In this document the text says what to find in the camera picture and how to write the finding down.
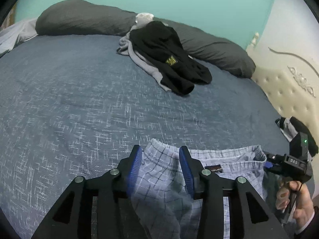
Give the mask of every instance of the yellow patch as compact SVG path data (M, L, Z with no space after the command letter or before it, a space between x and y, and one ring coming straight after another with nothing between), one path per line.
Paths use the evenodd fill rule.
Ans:
M169 64L170 66L172 66L173 64L176 64L177 63L177 60L173 57L173 56L170 56L166 61L165 63Z

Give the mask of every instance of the long pillow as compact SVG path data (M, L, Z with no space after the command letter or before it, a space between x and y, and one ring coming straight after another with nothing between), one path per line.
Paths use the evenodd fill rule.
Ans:
M39 35L124 36L135 24L136 13L117 7L95 5L84 0L65 0L46 9L36 22ZM154 18L173 27L184 50L239 77L251 78L255 64L245 50L225 38L170 20Z

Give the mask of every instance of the silver bolt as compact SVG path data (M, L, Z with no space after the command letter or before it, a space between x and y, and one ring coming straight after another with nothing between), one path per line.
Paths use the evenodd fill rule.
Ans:
M75 180L74 180L76 183L81 183L83 181L83 177L82 176L77 176L75 177Z
M246 182L246 178L245 177L242 177L242 176L239 176L237 178L237 181L240 182L240 183L245 183Z
M110 170L110 174L111 175L117 175L117 174L119 174L120 173L120 171L119 171L119 169L112 169L112 170Z
M212 173L212 172L211 172L210 170L208 170L208 169L202 170L202 174L204 174L204 175L206 175L206 176L210 175L211 173Z

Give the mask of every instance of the bed sheet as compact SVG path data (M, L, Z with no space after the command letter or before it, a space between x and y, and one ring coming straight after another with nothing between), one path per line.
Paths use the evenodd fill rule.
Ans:
M260 144L288 153L278 113L250 79L201 62L211 84L177 96L116 54L118 42L37 36L0 59L0 207L22 239L74 177L100 176L152 138L201 150Z

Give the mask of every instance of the tufted headboard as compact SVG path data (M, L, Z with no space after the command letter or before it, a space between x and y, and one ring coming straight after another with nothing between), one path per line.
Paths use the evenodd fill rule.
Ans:
M312 59L280 48L256 46L255 34L246 51L256 64L252 76L283 117L294 116L310 130L319 145L319 66ZM319 156L312 162L315 193L319 194Z

